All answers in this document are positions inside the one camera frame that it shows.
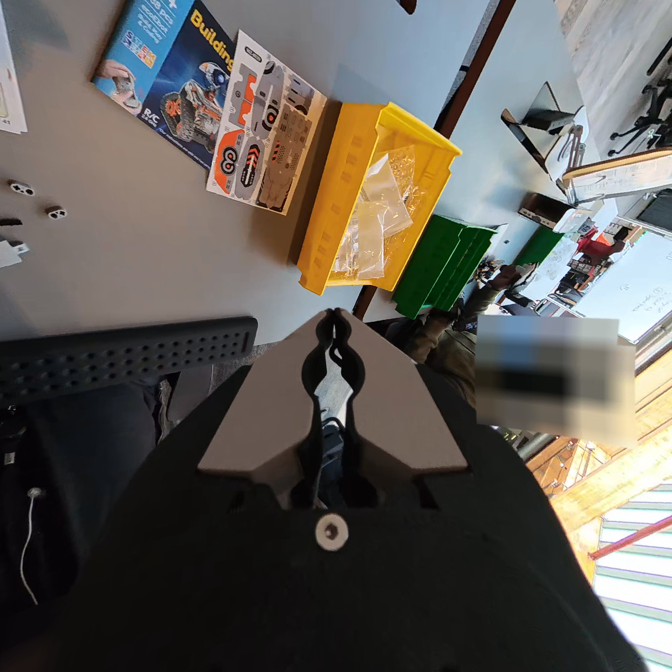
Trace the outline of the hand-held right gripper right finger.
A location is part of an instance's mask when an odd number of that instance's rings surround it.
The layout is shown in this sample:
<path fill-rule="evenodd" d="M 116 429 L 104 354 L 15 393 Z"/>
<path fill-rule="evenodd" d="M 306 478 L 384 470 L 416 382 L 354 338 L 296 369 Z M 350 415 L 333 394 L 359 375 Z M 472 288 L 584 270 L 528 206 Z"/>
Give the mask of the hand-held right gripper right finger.
<path fill-rule="evenodd" d="M 336 308 L 333 348 L 352 389 L 347 403 L 340 490 L 345 503 L 373 508 L 421 477 L 468 473 L 416 363 Z"/>

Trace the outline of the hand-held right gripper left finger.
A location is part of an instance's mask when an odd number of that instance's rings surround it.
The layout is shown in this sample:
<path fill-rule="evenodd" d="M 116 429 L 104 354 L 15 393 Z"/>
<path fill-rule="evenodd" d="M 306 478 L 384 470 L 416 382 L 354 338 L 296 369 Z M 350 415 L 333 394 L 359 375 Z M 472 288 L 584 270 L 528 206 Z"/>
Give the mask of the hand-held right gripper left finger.
<path fill-rule="evenodd" d="M 323 461 L 321 404 L 335 311 L 280 341 L 248 371 L 206 449 L 206 475 L 267 485 L 281 503 L 313 508 Z"/>

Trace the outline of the person's dark trousers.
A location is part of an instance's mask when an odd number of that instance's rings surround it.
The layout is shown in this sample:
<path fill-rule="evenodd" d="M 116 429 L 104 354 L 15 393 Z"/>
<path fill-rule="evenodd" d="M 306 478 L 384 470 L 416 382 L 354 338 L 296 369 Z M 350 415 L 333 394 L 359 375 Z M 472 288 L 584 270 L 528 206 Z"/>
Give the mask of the person's dark trousers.
<path fill-rule="evenodd" d="M 230 496 L 224 481 L 197 469 L 231 406 L 227 386 L 206 398 L 158 448 L 157 385 L 136 383 L 66 394 L 18 407 L 23 433 L 1 442 L 1 477 L 17 476 L 38 449 L 31 478 L 1 482 L 1 620 L 50 611 L 71 599 L 74 623 L 95 617 L 161 617 L 159 608 L 189 609 L 202 591 L 216 550 L 207 501 Z M 25 572 L 38 606 L 20 580 L 29 498 L 34 533 Z"/>

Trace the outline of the green plastic bin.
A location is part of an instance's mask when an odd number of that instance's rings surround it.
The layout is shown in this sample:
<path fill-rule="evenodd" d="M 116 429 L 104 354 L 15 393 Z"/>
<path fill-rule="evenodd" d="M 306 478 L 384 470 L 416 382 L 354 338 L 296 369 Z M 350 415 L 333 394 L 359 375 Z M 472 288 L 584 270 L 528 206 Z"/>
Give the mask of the green plastic bin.
<path fill-rule="evenodd" d="M 563 237 L 563 233 L 539 225 L 513 263 L 520 266 L 541 264 Z"/>
<path fill-rule="evenodd" d="M 495 230 L 434 214 L 392 295 L 397 312 L 415 319 L 425 308 L 448 312 L 491 245 Z"/>

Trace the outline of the bundle of clear plastic bags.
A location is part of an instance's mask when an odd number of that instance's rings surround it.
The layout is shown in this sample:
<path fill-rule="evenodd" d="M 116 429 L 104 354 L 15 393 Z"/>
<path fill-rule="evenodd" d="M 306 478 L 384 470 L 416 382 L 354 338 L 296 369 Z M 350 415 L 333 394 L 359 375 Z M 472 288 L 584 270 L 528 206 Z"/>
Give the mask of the bundle of clear plastic bags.
<path fill-rule="evenodd" d="M 415 147 L 374 155 L 331 267 L 330 280 L 385 276 L 391 239 L 412 224 L 407 203 L 415 194 Z"/>

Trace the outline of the small yellow plastic bin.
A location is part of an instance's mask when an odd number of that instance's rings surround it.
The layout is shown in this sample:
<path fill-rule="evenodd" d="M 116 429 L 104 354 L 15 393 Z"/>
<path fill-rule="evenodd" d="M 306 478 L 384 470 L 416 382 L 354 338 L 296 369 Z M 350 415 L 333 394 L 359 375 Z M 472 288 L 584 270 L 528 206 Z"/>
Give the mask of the small yellow plastic bin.
<path fill-rule="evenodd" d="M 374 158 L 415 147 L 417 204 L 408 233 L 395 234 L 384 276 L 371 280 L 331 277 L 333 263 Z M 344 103 L 332 137 L 297 267 L 299 283 L 322 295 L 329 287 L 375 286 L 392 292 L 399 283 L 463 151 L 400 106 Z"/>

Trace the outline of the small black box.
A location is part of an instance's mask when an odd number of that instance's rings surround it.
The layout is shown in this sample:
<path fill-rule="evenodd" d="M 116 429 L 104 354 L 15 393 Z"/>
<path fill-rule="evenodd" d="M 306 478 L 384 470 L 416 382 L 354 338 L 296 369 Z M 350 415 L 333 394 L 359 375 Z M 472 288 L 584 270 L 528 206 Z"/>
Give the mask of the small black box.
<path fill-rule="evenodd" d="M 565 211 L 565 205 L 551 197 L 529 192 L 518 207 L 517 213 L 526 219 L 554 229 Z"/>

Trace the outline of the white whiteboard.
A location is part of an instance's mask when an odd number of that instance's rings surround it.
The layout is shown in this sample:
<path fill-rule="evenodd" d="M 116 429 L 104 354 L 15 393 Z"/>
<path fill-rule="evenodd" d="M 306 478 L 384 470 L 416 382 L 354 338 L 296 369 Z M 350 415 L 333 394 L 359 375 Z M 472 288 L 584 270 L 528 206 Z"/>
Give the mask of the white whiteboard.
<path fill-rule="evenodd" d="M 671 240 L 647 231 L 577 302 L 582 317 L 618 320 L 637 343 L 671 314 Z"/>

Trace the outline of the printed sticker sheet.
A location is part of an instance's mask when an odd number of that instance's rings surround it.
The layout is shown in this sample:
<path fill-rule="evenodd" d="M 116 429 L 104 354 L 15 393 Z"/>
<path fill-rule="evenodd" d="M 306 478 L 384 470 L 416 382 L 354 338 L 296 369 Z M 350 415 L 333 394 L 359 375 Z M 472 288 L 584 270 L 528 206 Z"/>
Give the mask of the printed sticker sheet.
<path fill-rule="evenodd" d="M 239 30 L 206 190 L 286 215 L 326 102 Z"/>

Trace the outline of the wooden board with printed sheet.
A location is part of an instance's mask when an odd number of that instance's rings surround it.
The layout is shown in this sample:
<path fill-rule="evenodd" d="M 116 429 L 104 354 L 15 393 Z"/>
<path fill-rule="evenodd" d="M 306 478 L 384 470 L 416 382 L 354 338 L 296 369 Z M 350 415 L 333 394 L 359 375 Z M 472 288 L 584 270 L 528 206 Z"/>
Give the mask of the wooden board with printed sheet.
<path fill-rule="evenodd" d="M 671 148 L 583 165 L 567 171 L 556 184 L 573 207 L 669 188 Z"/>

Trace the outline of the light grey table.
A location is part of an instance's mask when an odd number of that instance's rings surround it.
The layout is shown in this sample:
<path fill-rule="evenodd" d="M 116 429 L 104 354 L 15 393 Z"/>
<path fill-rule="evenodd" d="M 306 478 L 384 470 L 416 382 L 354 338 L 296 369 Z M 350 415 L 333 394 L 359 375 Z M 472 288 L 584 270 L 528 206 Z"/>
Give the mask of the light grey table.
<path fill-rule="evenodd" d="M 491 254 L 511 263 L 538 230 L 518 213 L 530 192 L 561 200 L 562 194 L 512 130 L 508 112 L 521 122 L 548 83 L 560 109 L 587 106 L 571 72 L 553 1 L 514 1 L 465 103 L 462 86 L 450 94 L 468 47 L 484 23 L 488 1 L 358 1 L 362 38 L 350 63 L 339 68 L 344 102 L 393 102 L 441 130 L 462 150 L 435 212 L 456 222 L 495 230 Z"/>

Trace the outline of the blue cover instruction manual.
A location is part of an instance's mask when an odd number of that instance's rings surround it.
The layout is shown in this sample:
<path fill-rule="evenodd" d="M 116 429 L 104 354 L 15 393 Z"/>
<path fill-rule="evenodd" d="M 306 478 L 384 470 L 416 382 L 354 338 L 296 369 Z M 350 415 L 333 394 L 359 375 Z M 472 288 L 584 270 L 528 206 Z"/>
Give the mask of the blue cover instruction manual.
<path fill-rule="evenodd" d="M 208 171 L 235 49 L 203 1 L 128 1 L 91 82 Z"/>

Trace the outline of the black office chair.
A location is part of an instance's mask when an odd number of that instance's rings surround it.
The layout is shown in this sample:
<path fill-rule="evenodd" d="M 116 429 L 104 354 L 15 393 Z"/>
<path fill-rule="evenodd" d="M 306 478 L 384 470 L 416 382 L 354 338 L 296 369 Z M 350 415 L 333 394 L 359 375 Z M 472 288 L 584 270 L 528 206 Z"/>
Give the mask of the black office chair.
<path fill-rule="evenodd" d="M 623 132 L 613 132 L 611 141 L 626 138 L 619 148 L 611 148 L 608 157 L 623 154 L 635 141 L 645 139 L 645 149 L 668 148 L 671 146 L 671 78 L 666 77 L 647 83 L 641 95 L 647 99 L 647 106 Z"/>

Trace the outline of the white wired earbud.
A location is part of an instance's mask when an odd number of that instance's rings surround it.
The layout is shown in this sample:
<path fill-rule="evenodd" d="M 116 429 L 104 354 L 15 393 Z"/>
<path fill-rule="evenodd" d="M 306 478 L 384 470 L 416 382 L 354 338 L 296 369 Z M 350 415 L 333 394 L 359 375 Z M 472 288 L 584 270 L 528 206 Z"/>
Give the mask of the white wired earbud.
<path fill-rule="evenodd" d="M 31 600 L 32 604 L 34 606 L 38 606 L 39 602 L 37 600 L 37 597 L 35 595 L 34 590 L 31 588 L 27 576 L 26 576 L 26 568 L 25 568 L 25 561 L 26 561 L 26 555 L 29 549 L 30 542 L 32 541 L 33 533 L 34 533 L 34 509 L 36 507 L 36 502 L 38 499 L 44 497 L 44 491 L 43 489 L 39 487 L 33 487 L 27 492 L 27 496 L 29 498 L 29 506 L 28 506 L 28 516 L 27 516 L 27 532 L 26 532 L 26 537 L 21 549 L 21 554 L 20 554 L 20 564 L 19 564 L 19 571 L 20 571 L 20 580 L 21 584 L 23 585 L 23 588 L 27 592 L 29 599 Z"/>

